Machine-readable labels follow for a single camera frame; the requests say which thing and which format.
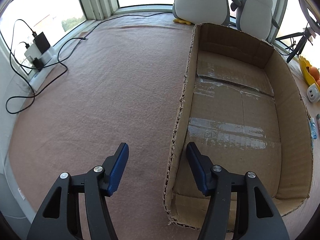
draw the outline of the white label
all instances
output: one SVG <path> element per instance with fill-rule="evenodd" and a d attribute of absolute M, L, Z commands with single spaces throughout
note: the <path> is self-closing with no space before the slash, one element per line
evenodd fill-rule
<path fill-rule="evenodd" d="M 26 197 L 24 196 L 24 194 L 22 193 L 22 191 L 21 191 L 21 189 L 20 189 L 20 188 L 18 188 L 18 191 L 19 191 L 20 196 L 22 197 L 22 199 L 23 199 L 23 200 L 25 200 L 25 199 L 26 199 Z"/>

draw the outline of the pink fabric surface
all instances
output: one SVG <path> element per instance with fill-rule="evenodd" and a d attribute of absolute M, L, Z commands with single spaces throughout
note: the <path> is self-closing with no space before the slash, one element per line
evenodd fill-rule
<path fill-rule="evenodd" d="M 19 115 L 9 157 L 35 211 L 62 172 L 86 173 L 126 142 L 127 166 L 107 198 L 118 238 L 197 239 L 199 231 L 169 226 L 162 206 L 193 28 L 172 19 L 123 17 L 100 25 L 65 62 L 69 71 Z M 56 67 L 47 82 L 62 71 Z"/>

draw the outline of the small penguin plush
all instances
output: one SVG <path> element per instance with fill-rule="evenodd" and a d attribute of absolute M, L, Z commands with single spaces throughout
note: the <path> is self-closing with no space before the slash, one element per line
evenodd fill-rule
<path fill-rule="evenodd" d="M 240 0 L 232 0 L 241 6 Z M 215 23 L 229 25 L 228 0 L 174 0 L 172 13 L 174 22 L 186 24 Z"/>
<path fill-rule="evenodd" d="M 236 27 L 258 39 L 265 40 L 270 33 L 271 23 L 280 28 L 272 16 L 272 0 L 240 0 L 241 6 L 231 3 L 232 11 L 237 8 Z"/>

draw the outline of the blue gripper pad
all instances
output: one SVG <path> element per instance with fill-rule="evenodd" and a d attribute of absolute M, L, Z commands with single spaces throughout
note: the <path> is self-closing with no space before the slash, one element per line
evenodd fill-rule
<path fill-rule="evenodd" d="M 128 158 L 129 146 L 126 143 L 121 143 L 116 153 L 113 156 L 106 158 L 103 163 L 102 166 L 105 168 L 105 178 L 109 181 L 107 188 L 108 196 L 112 196 L 112 194 L 117 191 Z"/>
<path fill-rule="evenodd" d="M 201 155 L 194 142 L 188 143 L 186 155 L 198 190 L 203 195 L 210 196 L 215 187 L 210 171 L 213 166 L 210 158 L 206 155 Z"/>

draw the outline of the penguin's white belly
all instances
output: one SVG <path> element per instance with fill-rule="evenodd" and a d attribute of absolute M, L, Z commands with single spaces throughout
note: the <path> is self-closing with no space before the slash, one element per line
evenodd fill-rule
<path fill-rule="evenodd" d="M 180 19 L 194 24 L 222 24 L 228 13 L 227 0 L 175 0 L 174 8 Z"/>
<path fill-rule="evenodd" d="M 241 17 L 240 28 L 258 39 L 266 39 L 271 28 L 271 8 L 256 0 L 245 2 Z"/>

